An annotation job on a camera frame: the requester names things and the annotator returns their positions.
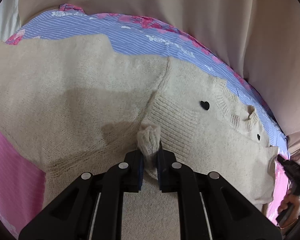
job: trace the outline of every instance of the tool handle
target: tool handle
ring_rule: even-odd
[[[294,204],[292,203],[288,203],[288,208],[283,210],[279,216],[276,218],[279,226],[282,228],[282,226],[284,225],[284,223],[287,221],[287,219],[290,217],[291,212],[294,209]]]

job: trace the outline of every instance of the black tool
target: black tool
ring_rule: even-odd
[[[22,229],[19,240],[121,239],[123,193],[139,192],[142,179],[140,151],[106,173],[85,172]]]
[[[219,173],[193,172],[162,148],[157,169],[160,190],[178,193],[181,240],[282,239],[280,231]]]
[[[283,166],[288,179],[292,182],[291,194],[300,196],[300,165],[294,161],[285,160],[281,155],[278,155],[277,160]],[[293,209],[294,205],[288,203],[288,208],[279,214],[276,220],[280,227],[284,225]]]

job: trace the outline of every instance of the bed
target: bed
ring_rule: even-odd
[[[16,4],[18,0],[3,0],[0,10]],[[0,22],[10,13],[0,12]],[[62,4],[59,9],[47,10],[18,28],[20,22],[14,20],[6,30],[0,31],[0,39],[17,45],[22,39],[63,39],[74,35],[106,34],[115,51],[137,55],[158,54],[174,56],[190,61],[210,75],[227,79],[228,88],[247,105],[253,105],[267,131],[270,144],[279,147],[285,158],[286,136],[266,102],[259,93],[239,74],[216,57],[191,35],[152,17],[130,16],[118,13],[99,13],[87,15],[81,7]],[[15,237],[20,230],[41,210],[44,172],[23,159],[0,133],[0,220]],[[281,166],[276,165],[274,201],[269,204],[266,215],[275,223],[276,209],[288,187],[288,179]]]

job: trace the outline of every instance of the blue fabric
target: blue fabric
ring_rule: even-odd
[[[24,34],[23,39],[58,40],[74,35],[103,33],[109,37],[116,52],[128,55],[173,56],[196,64],[210,75],[226,79],[227,87],[237,94],[244,104],[254,106],[269,135],[270,144],[279,146],[280,153],[288,156],[285,135],[270,117],[272,113],[255,89],[249,87],[203,45],[171,25],[148,17],[120,14],[88,16],[83,11],[71,9],[43,12],[20,30]]]

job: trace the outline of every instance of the bracelet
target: bracelet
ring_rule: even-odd
[[[298,219],[299,219],[299,218],[297,218],[295,221],[293,221],[291,224],[287,225],[287,226],[284,227],[284,228],[280,227],[280,229],[286,229],[286,228],[288,228],[288,227],[291,227],[295,222],[298,221]]]

